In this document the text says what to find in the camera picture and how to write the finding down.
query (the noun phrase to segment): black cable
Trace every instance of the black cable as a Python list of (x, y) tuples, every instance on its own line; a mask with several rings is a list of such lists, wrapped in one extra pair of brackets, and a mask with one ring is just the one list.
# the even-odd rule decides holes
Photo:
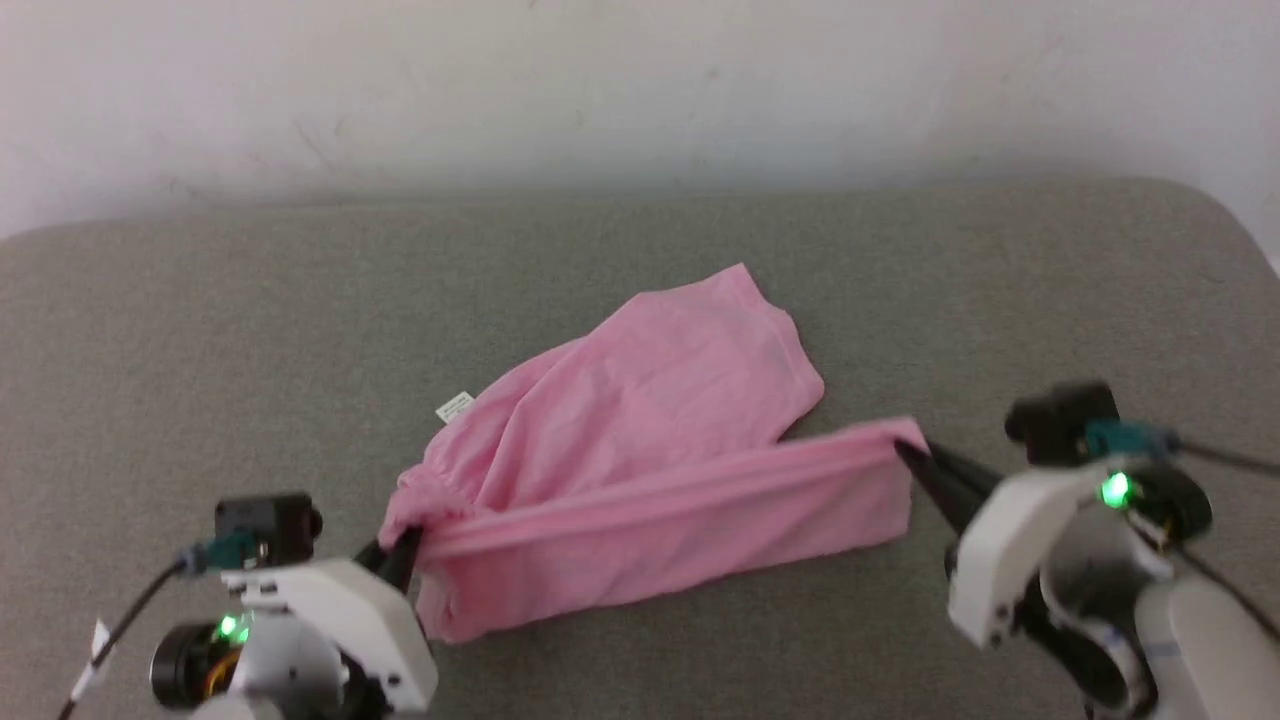
[[(120, 642), (120, 638), (129, 629), (129, 625), (133, 624), (133, 620), (137, 619), (138, 614), (142, 612), (142, 609), (146, 607), (148, 602), (151, 602), (151, 598), (155, 597), (155, 594), (160, 591), (161, 587), (164, 587), (166, 582), (169, 582), (169, 578), (173, 578), (174, 575), (180, 573), (186, 566), (187, 562), (184, 560), (178, 560), (173, 565), (165, 568), (163, 573), (160, 573), (159, 575), (156, 575), (154, 580), (151, 580), (151, 584), (148, 584), (146, 589), (143, 589), (142, 593), (138, 596), (138, 598), (133, 601), (133, 605), (131, 605), (129, 609), (124, 612), (124, 616), (120, 618), (119, 624), (116, 624), (115, 628), (113, 628), (111, 632), (108, 634), (106, 642), (102, 643), (102, 647), (99, 648), (99, 651), (93, 655), (93, 659), (90, 660), (87, 667), (88, 671), (96, 671), (99, 667), (102, 666), (104, 662), (106, 662), (106, 656), (111, 653), (111, 650), (115, 647), (115, 643)], [(61, 711), (58, 712), (58, 720), (67, 720), (68, 717), (70, 717), (72, 712), (76, 711), (76, 703), (77, 703), (76, 698), (68, 697), (67, 703), (63, 705)]]
[(1219, 450), (1216, 447), (1210, 447), (1207, 445), (1181, 438), (1179, 438), (1176, 448), (1188, 455), (1196, 455), (1203, 457), (1204, 460), (1212, 460), (1213, 462), (1239, 468), (1240, 470), (1280, 478), (1280, 462), (1260, 460), (1257, 457), (1249, 457), (1248, 455), (1240, 455), (1239, 452)]
[(1272, 623), (1270, 618), (1267, 618), (1267, 614), (1263, 612), (1262, 609), (1260, 609), (1257, 605), (1254, 605), (1253, 601), (1244, 594), (1244, 592), (1233, 585), (1208, 562), (1201, 560), (1198, 556), (1193, 555), (1185, 547), (1174, 546), (1171, 550), (1175, 555), (1181, 557), (1183, 561), (1194, 568), (1197, 573), (1204, 575), (1206, 578), (1221, 585), (1221, 588), (1225, 589), (1228, 594), (1234, 597), (1235, 601), (1240, 603), (1240, 607), (1243, 607), (1244, 611), (1248, 612), (1251, 618), (1253, 618), (1253, 621), (1262, 626), (1262, 630), (1266, 632), (1266, 634), (1270, 635), (1274, 642), (1280, 642), (1280, 629), (1276, 628), (1276, 624)]

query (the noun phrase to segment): white label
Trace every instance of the white label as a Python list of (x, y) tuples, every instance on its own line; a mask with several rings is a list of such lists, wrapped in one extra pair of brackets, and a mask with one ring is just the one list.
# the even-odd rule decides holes
[(453, 421), (454, 418), (466, 413), (467, 407), (471, 407), (471, 404), (475, 401), (476, 398), (471, 397), (471, 393), (460, 392), (453, 400), (436, 407), (435, 414), (439, 415), (442, 420), (444, 420), (444, 424), (449, 424)]

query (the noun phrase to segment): gray fabric surface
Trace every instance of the gray fabric surface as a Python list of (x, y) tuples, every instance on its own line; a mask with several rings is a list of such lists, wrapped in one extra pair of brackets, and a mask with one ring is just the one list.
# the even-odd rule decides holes
[[(635, 292), (746, 261), (827, 396), (796, 434), (915, 414), (1014, 469), (1009, 402), (1102, 375), (1123, 411), (1280, 455), (1280, 283), (1217, 204), (1158, 182), (849, 196), (274, 210), (55, 228), (0, 245), (0, 685), (51, 717), (220, 496), (305, 488), (321, 553), (378, 527), (434, 407)], [(1280, 484), (1190, 464), (1206, 556), (1280, 614)], [(947, 533), (909, 536), (438, 648), (435, 717), (1078, 717), (1027, 643), (948, 626)], [(159, 717), (161, 593), (82, 717)]]

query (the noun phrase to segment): white wall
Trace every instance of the white wall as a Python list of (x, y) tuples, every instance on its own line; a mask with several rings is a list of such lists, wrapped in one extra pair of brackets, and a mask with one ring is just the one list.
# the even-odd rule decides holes
[(1275, 0), (0, 0), (0, 236), (1101, 172), (1280, 254), (1277, 38)]

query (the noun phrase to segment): pink t-shirt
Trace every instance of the pink t-shirt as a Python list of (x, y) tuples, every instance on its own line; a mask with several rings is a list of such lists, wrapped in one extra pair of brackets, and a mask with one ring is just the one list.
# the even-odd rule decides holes
[(419, 615), (462, 642), (902, 534), (913, 420), (774, 445), (822, 392), (745, 266), (637, 295), (442, 429), (379, 541), (425, 529)]

